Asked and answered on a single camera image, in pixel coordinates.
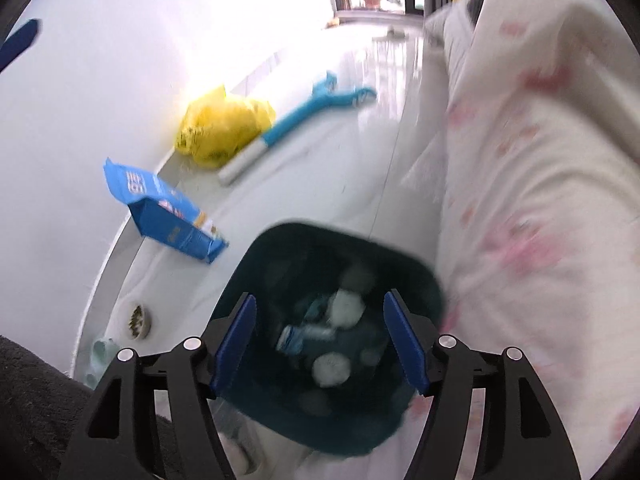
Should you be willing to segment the light blue tissue pack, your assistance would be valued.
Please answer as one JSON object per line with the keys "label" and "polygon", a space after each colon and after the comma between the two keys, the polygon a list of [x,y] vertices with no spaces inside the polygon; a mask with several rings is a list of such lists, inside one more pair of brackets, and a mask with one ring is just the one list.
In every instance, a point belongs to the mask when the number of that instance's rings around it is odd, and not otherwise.
{"label": "light blue tissue pack", "polygon": [[288,356],[296,356],[303,351],[308,341],[334,341],[335,330],[330,326],[305,324],[287,325],[280,333],[276,349]]}

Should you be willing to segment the white tissue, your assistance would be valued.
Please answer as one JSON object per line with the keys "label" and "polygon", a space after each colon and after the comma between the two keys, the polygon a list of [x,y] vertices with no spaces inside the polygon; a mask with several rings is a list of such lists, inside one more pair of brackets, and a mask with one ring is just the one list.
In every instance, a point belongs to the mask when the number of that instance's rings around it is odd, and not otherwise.
{"label": "white tissue", "polygon": [[318,356],[311,367],[312,377],[320,388],[332,388],[344,384],[351,371],[350,359],[338,352]]}

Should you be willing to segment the dark green trash bin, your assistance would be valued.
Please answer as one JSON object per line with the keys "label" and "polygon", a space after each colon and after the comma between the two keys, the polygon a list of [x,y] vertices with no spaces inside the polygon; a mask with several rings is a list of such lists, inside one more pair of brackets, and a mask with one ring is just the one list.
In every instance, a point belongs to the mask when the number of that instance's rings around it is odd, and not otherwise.
{"label": "dark green trash bin", "polygon": [[386,292],[442,322],[432,270],[402,252],[306,223],[262,232],[214,310],[256,299],[252,338],[222,398],[288,440],[337,456],[370,453],[399,428],[413,390],[383,318]]}

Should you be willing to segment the crumpled tissue in bin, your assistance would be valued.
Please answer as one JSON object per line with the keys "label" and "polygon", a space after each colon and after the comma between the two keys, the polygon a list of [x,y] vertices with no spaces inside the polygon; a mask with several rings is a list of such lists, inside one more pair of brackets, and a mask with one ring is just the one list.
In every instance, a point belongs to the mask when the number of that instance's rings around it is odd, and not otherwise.
{"label": "crumpled tissue in bin", "polygon": [[332,327],[348,330],[360,321],[364,310],[366,305],[359,294],[339,289],[329,300],[326,316]]}

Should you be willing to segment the blue snack bag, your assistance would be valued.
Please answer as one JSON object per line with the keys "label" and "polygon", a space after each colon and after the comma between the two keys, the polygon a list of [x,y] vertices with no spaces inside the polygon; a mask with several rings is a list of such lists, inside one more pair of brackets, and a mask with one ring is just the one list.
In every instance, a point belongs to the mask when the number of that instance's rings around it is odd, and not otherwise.
{"label": "blue snack bag", "polygon": [[157,174],[109,158],[103,170],[108,189],[129,208],[142,236],[206,263],[228,246],[206,212]]}

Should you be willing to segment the yellow plastic bag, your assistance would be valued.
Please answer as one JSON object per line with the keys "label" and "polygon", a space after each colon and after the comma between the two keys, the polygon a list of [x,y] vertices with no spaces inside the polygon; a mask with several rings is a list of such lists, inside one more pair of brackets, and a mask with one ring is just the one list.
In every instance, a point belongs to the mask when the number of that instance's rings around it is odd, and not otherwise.
{"label": "yellow plastic bag", "polygon": [[233,99],[219,86],[192,101],[174,137],[175,150],[217,170],[269,130],[276,112],[267,101]]}

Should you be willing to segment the pink floral bed quilt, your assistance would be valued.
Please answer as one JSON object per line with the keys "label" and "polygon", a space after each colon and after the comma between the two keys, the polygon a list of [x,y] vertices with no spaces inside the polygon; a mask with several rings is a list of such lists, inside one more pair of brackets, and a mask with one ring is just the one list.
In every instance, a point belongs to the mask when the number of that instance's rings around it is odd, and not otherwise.
{"label": "pink floral bed quilt", "polygon": [[639,55],[606,0],[458,0],[424,25],[442,327],[521,348],[586,479],[639,474]]}

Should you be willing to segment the blue plush toy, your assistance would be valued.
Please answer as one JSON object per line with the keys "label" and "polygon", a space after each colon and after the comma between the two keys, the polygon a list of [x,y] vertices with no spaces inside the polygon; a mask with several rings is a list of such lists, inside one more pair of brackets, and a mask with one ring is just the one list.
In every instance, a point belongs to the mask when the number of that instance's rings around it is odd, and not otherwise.
{"label": "blue plush toy", "polygon": [[358,87],[350,91],[337,91],[336,88],[337,76],[327,72],[326,78],[312,87],[311,95],[305,102],[275,122],[266,132],[250,141],[218,171],[217,177],[220,184],[230,185],[270,148],[320,112],[329,108],[358,107],[365,102],[373,102],[378,97],[378,92],[371,87]]}

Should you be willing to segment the beige slipper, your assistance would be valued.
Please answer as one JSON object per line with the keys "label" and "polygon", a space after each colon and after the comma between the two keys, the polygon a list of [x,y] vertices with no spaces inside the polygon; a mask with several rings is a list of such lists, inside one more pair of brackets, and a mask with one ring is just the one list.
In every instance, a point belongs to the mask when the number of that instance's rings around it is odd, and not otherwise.
{"label": "beige slipper", "polygon": [[373,38],[373,41],[376,42],[399,42],[405,41],[407,39],[407,34],[403,29],[390,27],[384,32],[381,36],[376,36]]}

